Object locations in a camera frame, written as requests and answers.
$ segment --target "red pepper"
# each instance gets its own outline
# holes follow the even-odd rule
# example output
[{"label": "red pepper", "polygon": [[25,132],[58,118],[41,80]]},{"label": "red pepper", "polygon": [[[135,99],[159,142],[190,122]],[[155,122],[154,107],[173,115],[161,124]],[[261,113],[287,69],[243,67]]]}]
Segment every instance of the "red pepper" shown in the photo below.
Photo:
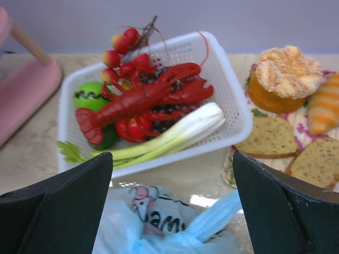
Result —
[{"label": "red pepper", "polygon": [[147,134],[143,131],[152,131],[153,123],[151,120],[141,116],[140,121],[143,128],[140,127],[134,118],[118,120],[115,123],[115,129],[120,138],[132,142],[140,143],[147,139]]}]

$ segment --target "lavender wall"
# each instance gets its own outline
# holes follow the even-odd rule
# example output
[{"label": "lavender wall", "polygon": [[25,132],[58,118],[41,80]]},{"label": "lavender wall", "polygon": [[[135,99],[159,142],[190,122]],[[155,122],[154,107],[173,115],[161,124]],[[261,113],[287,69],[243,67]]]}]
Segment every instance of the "lavender wall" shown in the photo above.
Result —
[{"label": "lavender wall", "polygon": [[[205,30],[227,52],[258,53],[293,44],[306,53],[339,53],[338,0],[1,0],[52,53],[110,48],[119,25],[144,26],[154,14],[165,38]],[[154,34],[152,42],[160,40]],[[13,40],[4,49],[23,52]]]}]

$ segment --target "toy bread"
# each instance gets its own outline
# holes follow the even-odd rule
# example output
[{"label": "toy bread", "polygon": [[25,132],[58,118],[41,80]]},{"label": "toy bread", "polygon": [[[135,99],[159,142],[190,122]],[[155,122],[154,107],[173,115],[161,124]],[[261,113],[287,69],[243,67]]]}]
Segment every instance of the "toy bread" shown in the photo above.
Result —
[{"label": "toy bread", "polygon": [[298,47],[265,50],[248,83],[251,101],[273,113],[291,113],[321,85],[320,64],[305,57]]},{"label": "toy bread", "polygon": [[339,126],[339,73],[310,96],[308,107],[308,132],[311,135],[320,135]]},{"label": "toy bread", "polygon": [[339,141],[317,139],[292,161],[288,171],[291,176],[321,188],[334,185],[339,181]]},{"label": "toy bread", "polygon": [[254,117],[251,134],[235,147],[258,159],[288,158],[298,150],[291,124],[281,117]]}]

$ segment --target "pink stand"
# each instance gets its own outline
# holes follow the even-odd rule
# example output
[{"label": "pink stand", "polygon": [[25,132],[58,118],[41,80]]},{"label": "pink stand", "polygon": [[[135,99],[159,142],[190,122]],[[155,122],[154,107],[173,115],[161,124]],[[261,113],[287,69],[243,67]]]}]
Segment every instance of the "pink stand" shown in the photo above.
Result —
[{"label": "pink stand", "polygon": [[54,94],[63,75],[58,62],[0,7],[0,46],[9,35],[36,59],[24,63],[0,83],[0,147]]}]

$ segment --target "blue plastic bag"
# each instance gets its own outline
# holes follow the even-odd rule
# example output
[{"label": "blue plastic bag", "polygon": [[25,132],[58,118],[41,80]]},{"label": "blue plastic bag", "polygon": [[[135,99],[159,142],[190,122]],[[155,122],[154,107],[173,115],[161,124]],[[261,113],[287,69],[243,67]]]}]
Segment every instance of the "blue plastic bag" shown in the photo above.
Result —
[{"label": "blue plastic bag", "polygon": [[198,215],[161,186],[110,189],[92,253],[240,254],[223,230],[240,209],[237,190]]}]

